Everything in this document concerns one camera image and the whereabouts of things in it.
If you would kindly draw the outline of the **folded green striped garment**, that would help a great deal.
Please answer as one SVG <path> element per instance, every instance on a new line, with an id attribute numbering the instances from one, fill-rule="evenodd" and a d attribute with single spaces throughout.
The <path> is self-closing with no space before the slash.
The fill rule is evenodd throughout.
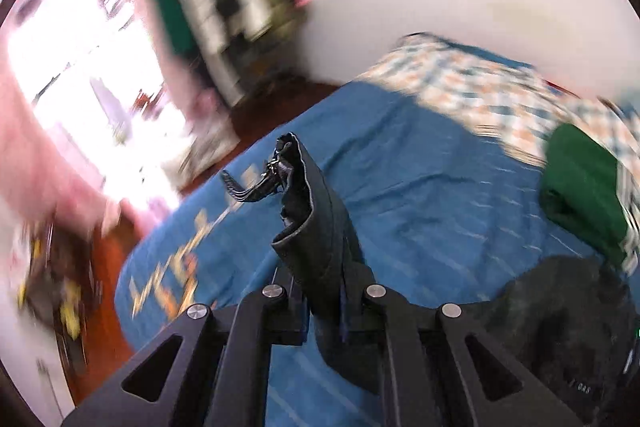
<path id="1" fill-rule="evenodd" d="M 612 153 L 574 124 L 546 146 L 539 204 L 549 220 L 627 275 L 639 266 L 639 185 Z"/>

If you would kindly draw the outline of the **black leather jacket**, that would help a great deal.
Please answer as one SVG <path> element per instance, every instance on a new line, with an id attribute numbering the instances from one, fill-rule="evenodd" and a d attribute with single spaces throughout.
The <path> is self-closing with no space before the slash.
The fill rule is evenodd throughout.
<path id="1" fill-rule="evenodd" d="M 345 205 L 303 143 L 280 136 L 252 187 L 230 174 L 222 181 L 238 202 L 281 195 L 284 227 L 272 248 L 307 300 L 320 355 L 350 383 L 378 394 L 358 381 L 357 267 L 367 263 Z M 597 261 L 549 257 L 494 299 L 458 306 L 577 415 L 577 426 L 595 423 L 638 371 L 629 287 Z"/>

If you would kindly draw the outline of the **blue striped plaid bedsheet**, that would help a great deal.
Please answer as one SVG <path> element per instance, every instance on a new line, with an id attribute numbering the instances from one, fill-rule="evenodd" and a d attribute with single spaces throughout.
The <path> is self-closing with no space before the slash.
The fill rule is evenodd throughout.
<path id="1" fill-rule="evenodd" d="M 341 196 L 367 264 L 412 303 L 475 303 L 553 256 L 597 249 L 539 206 L 544 149 L 574 124 L 631 171 L 639 112 L 556 91 L 533 67 L 429 34 L 283 126 Z M 280 199 L 239 204 L 213 178 L 130 255 L 115 309 L 142 348 L 190 303 L 215 309 L 269 283 Z"/>

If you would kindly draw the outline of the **pink floral curtain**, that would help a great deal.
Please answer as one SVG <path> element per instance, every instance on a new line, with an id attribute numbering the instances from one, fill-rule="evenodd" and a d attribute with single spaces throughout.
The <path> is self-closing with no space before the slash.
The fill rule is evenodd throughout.
<path id="1" fill-rule="evenodd" d="M 80 236 L 95 229 L 106 235 L 119 221 L 132 223 L 138 237 L 157 221 L 128 200 L 113 202 L 64 159 L 14 79 L 1 78 L 1 200 L 28 221 L 49 217 Z"/>

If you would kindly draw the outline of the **clothes rack with garments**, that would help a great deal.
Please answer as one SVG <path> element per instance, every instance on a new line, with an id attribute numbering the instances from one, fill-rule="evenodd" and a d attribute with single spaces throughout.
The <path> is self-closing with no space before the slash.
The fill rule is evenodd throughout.
<path id="1" fill-rule="evenodd" d="M 311 0 L 152 0 L 175 58 L 228 109 L 298 77 L 298 34 Z"/>

